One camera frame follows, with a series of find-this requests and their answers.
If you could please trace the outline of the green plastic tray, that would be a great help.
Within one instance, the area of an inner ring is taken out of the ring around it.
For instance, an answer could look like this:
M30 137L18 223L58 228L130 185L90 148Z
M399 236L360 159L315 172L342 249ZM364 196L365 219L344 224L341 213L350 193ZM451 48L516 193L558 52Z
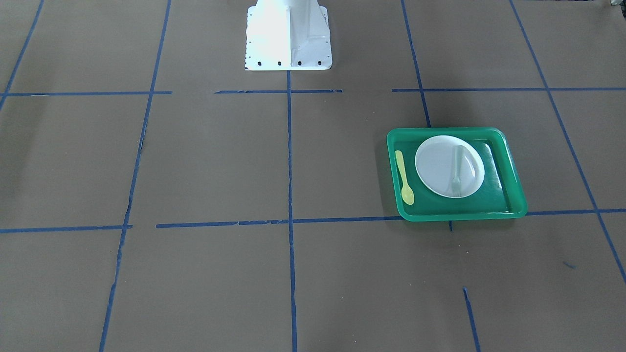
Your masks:
M486 169L482 187L467 198L443 198L429 190L418 177L415 154L427 139L450 135L468 142L481 156ZM528 210L525 193L507 139L492 127L393 129L387 134L387 149L398 212L409 222L516 219ZM401 198L401 178L394 152L404 155L408 183L414 204Z

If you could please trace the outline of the yellow plastic spoon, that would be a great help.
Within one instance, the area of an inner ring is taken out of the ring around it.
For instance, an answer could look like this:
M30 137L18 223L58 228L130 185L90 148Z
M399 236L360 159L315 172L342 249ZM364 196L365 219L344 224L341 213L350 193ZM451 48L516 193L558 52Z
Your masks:
M396 159L396 165L398 167L398 171L399 171L401 183L402 183L401 190L400 190L401 198L403 202L406 203L407 205L413 205L415 203L415 196L414 196L413 189L411 189L408 183L408 178L407 178L407 174L405 171L404 155L400 150L396 150L394 152L394 156Z

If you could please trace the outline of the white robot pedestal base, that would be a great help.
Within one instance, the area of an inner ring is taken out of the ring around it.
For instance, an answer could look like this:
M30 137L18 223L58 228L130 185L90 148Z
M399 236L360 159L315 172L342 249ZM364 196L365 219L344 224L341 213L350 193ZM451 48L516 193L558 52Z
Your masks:
M317 0L258 0L247 9L246 20L246 70L333 66L329 14Z

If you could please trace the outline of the white plastic fork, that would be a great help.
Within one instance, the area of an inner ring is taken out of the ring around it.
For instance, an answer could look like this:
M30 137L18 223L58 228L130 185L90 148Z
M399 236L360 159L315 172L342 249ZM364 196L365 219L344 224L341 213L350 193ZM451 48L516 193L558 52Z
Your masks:
M456 145L452 153L453 165L452 165L451 191L452 191L452 196L454 196L454 198L460 198L462 194L461 168L462 168L464 150L465 150L465 147L463 147L463 145Z

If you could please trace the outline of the white round plate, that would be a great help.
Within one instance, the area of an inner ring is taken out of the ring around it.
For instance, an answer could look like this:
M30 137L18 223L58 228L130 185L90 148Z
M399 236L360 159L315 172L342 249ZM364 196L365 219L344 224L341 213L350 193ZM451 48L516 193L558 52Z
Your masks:
M421 143L414 157L416 172L422 183L443 198L454 198L451 179L452 153L456 145L465 147L461 166L460 198L467 198L482 187L486 174L481 156L468 142L450 135L434 136Z

